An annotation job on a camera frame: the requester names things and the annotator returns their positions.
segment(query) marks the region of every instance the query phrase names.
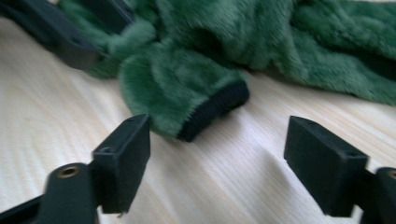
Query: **green fuzzy cloth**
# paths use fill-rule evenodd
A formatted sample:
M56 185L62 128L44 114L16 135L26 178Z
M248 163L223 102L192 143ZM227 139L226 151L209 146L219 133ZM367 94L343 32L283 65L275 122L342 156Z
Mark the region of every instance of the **green fuzzy cloth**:
M153 131L192 141L248 100L243 70L396 105L396 3L337 0L127 0L136 22L109 32L78 0L58 6L105 55Z

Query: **black plastic part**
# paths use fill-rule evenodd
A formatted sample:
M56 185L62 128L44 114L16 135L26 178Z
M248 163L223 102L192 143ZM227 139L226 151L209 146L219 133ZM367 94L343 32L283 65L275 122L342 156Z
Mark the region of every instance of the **black plastic part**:
M382 223L396 223L396 169L387 167L377 170L374 197Z
M134 22L134 13L123 0L79 0L107 29L120 34Z
M43 196L1 213L0 224L98 223L99 205L106 213L127 212L149 148L149 116L125 120L93 152L90 165L72 163L56 169Z
M39 206L37 224L98 223L91 169L72 163L53 171Z
M73 68L88 69L100 59L98 49L47 0L3 0L0 15L14 20L45 49Z
M41 196L7 210L0 214L0 224L34 223L40 202Z
M291 117L284 157L326 215L350 217L364 153L314 121Z
M128 212L149 160L149 116L125 120L94 152L91 167L104 213Z

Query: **screw hole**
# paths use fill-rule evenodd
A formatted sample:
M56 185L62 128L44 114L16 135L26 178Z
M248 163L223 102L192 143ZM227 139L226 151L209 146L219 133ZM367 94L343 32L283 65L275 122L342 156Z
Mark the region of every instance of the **screw hole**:
M62 171L58 173L58 177L68 178L78 174L78 172L79 172L79 168L77 166L70 166L62 169Z
M396 170L389 171L389 176L393 179L396 179Z

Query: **black plastic bracket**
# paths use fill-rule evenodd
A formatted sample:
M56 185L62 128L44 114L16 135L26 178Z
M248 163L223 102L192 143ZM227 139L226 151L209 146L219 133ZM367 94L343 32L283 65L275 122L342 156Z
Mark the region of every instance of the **black plastic bracket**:
M129 211L149 160L149 116L125 120L94 152L90 164L54 170L43 196L0 214L0 224L99 223Z
M119 34L134 21L132 10L122 0L80 1L113 33ZM47 0L0 0L0 16L14 20L42 47L73 68L89 69L103 56L103 53Z
M365 169L368 156L312 120L291 117L285 159L324 214L361 223L396 223L396 169Z

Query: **wood grain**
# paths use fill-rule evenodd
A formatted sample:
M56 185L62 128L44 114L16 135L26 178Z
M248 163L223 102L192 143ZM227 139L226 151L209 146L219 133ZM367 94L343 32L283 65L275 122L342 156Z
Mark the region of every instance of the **wood grain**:
M357 223L321 211L283 160L289 116L312 119L396 167L396 108L249 76L251 98L191 144L151 134L151 158L131 211L102 223ZM117 80L60 63L0 20L0 212L43 192L46 176L91 151L131 117Z

